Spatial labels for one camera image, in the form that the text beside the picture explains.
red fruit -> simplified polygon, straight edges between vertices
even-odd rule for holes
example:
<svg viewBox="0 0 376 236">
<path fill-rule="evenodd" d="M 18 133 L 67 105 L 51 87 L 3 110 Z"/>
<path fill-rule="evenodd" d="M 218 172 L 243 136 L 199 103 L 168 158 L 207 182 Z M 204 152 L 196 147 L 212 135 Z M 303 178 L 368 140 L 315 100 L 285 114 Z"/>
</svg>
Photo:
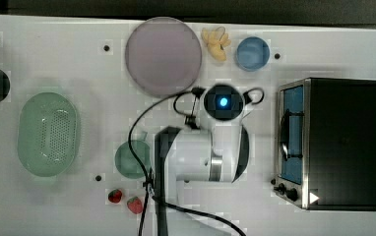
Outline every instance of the red fruit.
<svg viewBox="0 0 376 236">
<path fill-rule="evenodd" d="M 108 195 L 108 200 L 114 204 L 118 204 L 121 201 L 121 197 L 123 197 L 123 193 L 120 190 L 114 190 Z"/>
<path fill-rule="evenodd" d="M 143 211 L 142 201 L 140 201 L 138 197 L 134 197 L 130 199 L 129 201 L 127 201 L 127 208 L 129 208 L 130 211 L 132 211 L 135 214 L 142 213 Z"/>
</svg>

green bowl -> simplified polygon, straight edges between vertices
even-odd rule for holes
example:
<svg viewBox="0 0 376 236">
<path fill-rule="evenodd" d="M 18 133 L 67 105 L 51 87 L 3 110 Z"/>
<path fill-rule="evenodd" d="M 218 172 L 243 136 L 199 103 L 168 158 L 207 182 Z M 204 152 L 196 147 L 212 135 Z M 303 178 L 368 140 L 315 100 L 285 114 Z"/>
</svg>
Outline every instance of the green bowl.
<svg viewBox="0 0 376 236">
<path fill-rule="evenodd" d="M 149 146 L 143 141 L 134 140 L 132 141 L 132 147 L 142 163 L 144 163 L 146 170 L 149 172 L 149 169 L 151 168 Z M 115 153 L 115 166 L 126 178 L 139 179 L 144 177 L 142 167 L 140 167 L 136 158 L 132 154 L 127 142 L 121 145 Z"/>
<path fill-rule="evenodd" d="M 74 160 L 79 134 L 79 117 L 74 105 L 57 93 L 40 93 L 28 100 L 22 110 L 18 139 L 20 162 L 33 175 L 56 176 Z"/>
</svg>

oven knob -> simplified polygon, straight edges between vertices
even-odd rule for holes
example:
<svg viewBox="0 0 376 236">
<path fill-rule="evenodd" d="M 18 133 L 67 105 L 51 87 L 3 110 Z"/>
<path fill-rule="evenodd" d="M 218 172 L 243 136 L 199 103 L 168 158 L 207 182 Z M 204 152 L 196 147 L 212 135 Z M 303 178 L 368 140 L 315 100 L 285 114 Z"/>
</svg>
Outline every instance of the oven knob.
<svg viewBox="0 0 376 236">
<path fill-rule="evenodd" d="M 284 195 L 286 187 L 284 184 L 279 184 L 277 187 L 274 187 L 275 191 L 278 191 L 279 194 Z"/>
<path fill-rule="evenodd" d="M 295 202 L 298 199 L 298 193 L 296 192 L 296 189 L 292 188 L 290 190 L 286 190 L 286 197 Z"/>
</svg>

white tabletop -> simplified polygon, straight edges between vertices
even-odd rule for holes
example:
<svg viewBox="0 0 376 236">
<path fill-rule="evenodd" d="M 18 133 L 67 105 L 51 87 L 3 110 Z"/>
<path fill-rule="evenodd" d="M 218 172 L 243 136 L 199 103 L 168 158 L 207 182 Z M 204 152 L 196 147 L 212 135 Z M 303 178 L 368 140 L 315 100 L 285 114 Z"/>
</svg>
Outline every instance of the white tabletop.
<svg viewBox="0 0 376 236">
<path fill-rule="evenodd" d="M 136 235 L 138 218 L 125 206 L 143 197 L 142 180 L 123 177 L 114 154 L 129 126 L 154 100 L 132 82 L 124 48 L 140 21 L 0 16 L 0 69 L 12 89 L 0 103 L 0 236 L 3 235 Z M 202 28 L 188 24 L 200 37 Z M 232 44 L 227 61 L 216 62 L 203 46 L 203 65 L 196 85 L 230 82 L 262 87 L 264 102 L 244 120 L 252 151 L 247 173 L 233 184 L 181 183 L 181 202 L 218 213 L 247 235 L 376 235 L 376 212 L 302 211 L 275 196 L 276 89 L 307 77 L 375 79 L 376 30 L 224 25 Z M 234 63 L 242 38 L 256 35 L 271 48 L 269 64 L 245 72 Z M 103 51 L 103 46 L 110 51 Z M 274 59 L 275 53 L 281 55 Z M 54 183 L 32 177 L 17 156 L 20 112 L 42 91 L 58 91 L 82 116 L 83 139 L 72 166 Z M 190 108 L 190 102 L 181 107 Z M 153 135 L 167 125 L 183 124 L 170 103 L 142 122 Z M 103 177 L 101 182 L 95 175 Z M 123 204 L 106 195 L 120 188 Z M 154 235 L 150 205 L 145 235 Z"/>
</svg>

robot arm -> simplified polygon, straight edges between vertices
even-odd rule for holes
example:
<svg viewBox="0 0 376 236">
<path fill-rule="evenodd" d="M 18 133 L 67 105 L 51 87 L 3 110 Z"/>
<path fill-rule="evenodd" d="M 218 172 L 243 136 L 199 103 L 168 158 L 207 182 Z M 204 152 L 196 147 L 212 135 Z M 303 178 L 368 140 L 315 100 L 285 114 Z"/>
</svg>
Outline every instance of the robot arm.
<svg viewBox="0 0 376 236">
<path fill-rule="evenodd" d="M 200 111 L 196 118 L 201 128 L 199 131 L 168 127 L 157 134 L 155 197 L 178 205 L 178 180 L 235 181 L 249 159 L 248 134 L 241 121 L 249 114 L 251 102 L 250 97 L 231 86 L 216 85 L 200 97 Z M 188 229 L 198 228 L 199 224 L 183 212 L 157 204 L 158 236 L 192 235 L 189 230 L 180 230 L 181 223 Z M 196 233 L 196 236 L 201 235 L 228 234 L 207 227 L 207 230 Z"/>
</svg>

